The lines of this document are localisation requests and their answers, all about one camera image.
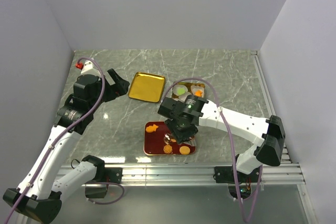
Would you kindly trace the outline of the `green round cookie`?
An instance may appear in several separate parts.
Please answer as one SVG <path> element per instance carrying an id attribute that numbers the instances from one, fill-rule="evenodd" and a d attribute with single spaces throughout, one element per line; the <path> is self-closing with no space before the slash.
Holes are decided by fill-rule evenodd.
<path id="1" fill-rule="evenodd" d="M 176 94 L 177 94 L 177 95 L 183 95 L 184 93 L 185 93 L 184 88 L 177 88 L 177 89 L 176 89 Z"/>

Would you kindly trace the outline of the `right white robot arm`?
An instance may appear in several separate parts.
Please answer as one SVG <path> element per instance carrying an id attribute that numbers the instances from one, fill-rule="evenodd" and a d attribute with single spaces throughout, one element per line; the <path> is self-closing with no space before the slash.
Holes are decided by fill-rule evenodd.
<path id="1" fill-rule="evenodd" d="M 252 143 L 252 147 L 234 158 L 231 168 L 235 181 L 244 181 L 261 165 L 279 166 L 286 138 L 282 119 L 276 115 L 258 118 L 217 106 L 214 102 L 195 95 L 185 101 L 164 98 L 158 114 L 165 117 L 165 124 L 178 143 L 195 136 L 198 127 L 210 127 L 239 136 Z"/>

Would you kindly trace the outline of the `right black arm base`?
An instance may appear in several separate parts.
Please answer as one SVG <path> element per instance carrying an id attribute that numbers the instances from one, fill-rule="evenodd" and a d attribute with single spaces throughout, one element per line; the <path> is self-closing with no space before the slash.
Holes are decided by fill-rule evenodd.
<path id="1" fill-rule="evenodd" d="M 228 184 L 229 194 L 233 198 L 237 198 L 233 168 L 229 166 L 216 166 L 214 168 L 214 172 L 213 179 L 216 181 L 216 183 Z M 243 200 L 249 198 L 253 194 L 251 184 L 258 182 L 259 175 L 260 167 L 255 168 L 249 175 L 237 172 L 240 196 Z"/>

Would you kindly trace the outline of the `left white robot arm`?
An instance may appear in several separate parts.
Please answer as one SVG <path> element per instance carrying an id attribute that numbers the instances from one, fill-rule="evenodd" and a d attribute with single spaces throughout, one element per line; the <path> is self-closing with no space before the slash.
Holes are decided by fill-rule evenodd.
<path id="1" fill-rule="evenodd" d="M 81 74 L 77 78 L 32 169 L 16 188 L 7 189 L 3 195 L 3 200 L 16 212 L 40 223 L 51 223 L 65 200 L 81 185 L 108 183 L 104 160 L 92 155 L 84 157 L 69 174 L 56 178 L 69 152 L 93 121 L 97 108 L 127 94 L 129 82 L 113 69 L 108 74 L 114 81 L 112 85 L 99 73 Z"/>

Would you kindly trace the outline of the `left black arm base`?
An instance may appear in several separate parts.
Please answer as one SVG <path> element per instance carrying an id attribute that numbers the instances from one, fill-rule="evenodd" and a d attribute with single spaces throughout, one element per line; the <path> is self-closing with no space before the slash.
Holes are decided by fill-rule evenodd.
<path id="1" fill-rule="evenodd" d="M 86 184 L 85 197 L 90 202 L 99 205 L 120 200 L 125 191 L 121 185 L 122 171 L 121 167 L 106 168 L 98 183 L 94 181 Z"/>

